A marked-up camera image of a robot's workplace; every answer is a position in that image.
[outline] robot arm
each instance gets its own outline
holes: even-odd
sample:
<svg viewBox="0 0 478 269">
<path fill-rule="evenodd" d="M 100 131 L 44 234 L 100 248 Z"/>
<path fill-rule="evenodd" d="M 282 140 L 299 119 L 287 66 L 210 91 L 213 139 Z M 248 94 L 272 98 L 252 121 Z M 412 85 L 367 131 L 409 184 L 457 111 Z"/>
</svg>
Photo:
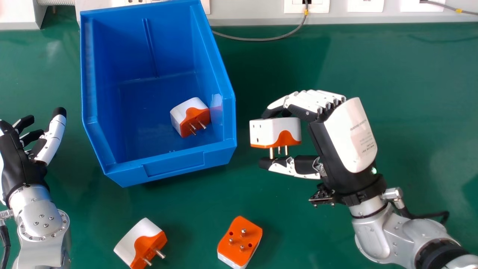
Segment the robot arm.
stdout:
<svg viewBox="0 0 478 269">
<path fill-rule="evenodd" d="M 1 202 L 9 210 L 0 214 L 0 226 L 6 231 L 5 220 L 14 217 L 18 225 L 20 252 L 14 269 L 70 268 L 71 245 L 68 215 L 52 202 L 44 181 L 46 166 L 60 146 L 65 131 L 66 110 L 57 108 L 47 129 L 22 131 L 34 123 L 32 115 L 14 124 L 0 120 L 0 192 Z M 37 140 L 31 150 L 24 148 Z M 1 269 L 6 268 L 9 242 Z"/>
<path fill-rule="evenodd" d="M 260 167 L 301 178 L 308 178 L 303 171 L 317 171 L 319 177 L 315 179 L 322 183 L 309 201 L 315 207 L 326 203 L 346 205 L 352 215 L 357 247 L 365 257 L 407 269 L 478 268 L 478 257 L 464 250 L 442 224 L 424 219 L 441 215 L 444 223 L 448 212 L 413 215 L 403 202 L 400 188 L 387 189 L 384 177 L 377 172 L 377 145 L 359 98 L 347 100 L 320 90 L 294 92 L 271 103 L 262 120 L 254 122 L 278 122 L 280 113 L 308 122 L 318 156 L 298 165 L 298 157 L 275 158 L 272 151 L 269 158 L 260 160 Z M 281 126 L 279 131 L 294 132 L 296 128 Z M 253 136 L 267 136 L 256 132 L 251 130 L 251 145 Z"/>
</svg>

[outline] green table surface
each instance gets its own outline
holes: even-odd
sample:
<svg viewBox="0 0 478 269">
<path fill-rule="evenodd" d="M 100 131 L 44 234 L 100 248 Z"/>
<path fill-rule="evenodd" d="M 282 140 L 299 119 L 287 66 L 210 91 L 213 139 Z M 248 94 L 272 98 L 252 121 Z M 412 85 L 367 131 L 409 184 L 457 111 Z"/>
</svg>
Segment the green table surface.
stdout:
<svg viewBox="0 0 478 269">
<path fill-rule="evenodd" d="M 359 96 L 372 125 L 377 164 L 414 213 L 449 210 L 449 233 L 478 253 L 478 24 L 306 26 L 269 43 L 217 38 L 237 98 L 238 148 L 231 162 L 121 188 L 103 175 L 81 123 L 79 30 L 74 9 L 48 12 L 41 31 L 0 33 L 0 117 L 32 113 L 46 127 L 64 106 L 68 123 L 46 180 L 72 221 L 72 268 L 127 268 L 113 252 L 141 218 L 168 237 L 152 268 L 228 268 L 217 244 L 242 215 L 263 228 L 254 268 L 398 268 L 357 250 L 345 206 L 314 208 L 317 182 L 258 168 L 248 121 L 295 90 Z M 217 28 L 260 37 L 280 27 Z M 315 154 L 306 132 L 292 155 Z M 10 263 L 19 250 L 16 225 Z"/>
</svg>

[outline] blue plastic bin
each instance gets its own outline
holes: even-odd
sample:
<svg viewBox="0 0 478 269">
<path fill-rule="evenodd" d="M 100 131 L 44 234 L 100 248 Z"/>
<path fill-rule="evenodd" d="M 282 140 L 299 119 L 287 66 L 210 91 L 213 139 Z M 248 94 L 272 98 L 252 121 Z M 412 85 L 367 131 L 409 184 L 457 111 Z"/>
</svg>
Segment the blue plastic bin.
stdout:
<svg viewBox="0 0 478 269">
<path fill-rule="evenodd" d="M 227 164 L 234 92 L 199 0 L 81 13 L 82 118 L 105 175 L 122 187 Z M 181 138 L 169 111 L 199 97 L 211 124 Z"/>
</svg>

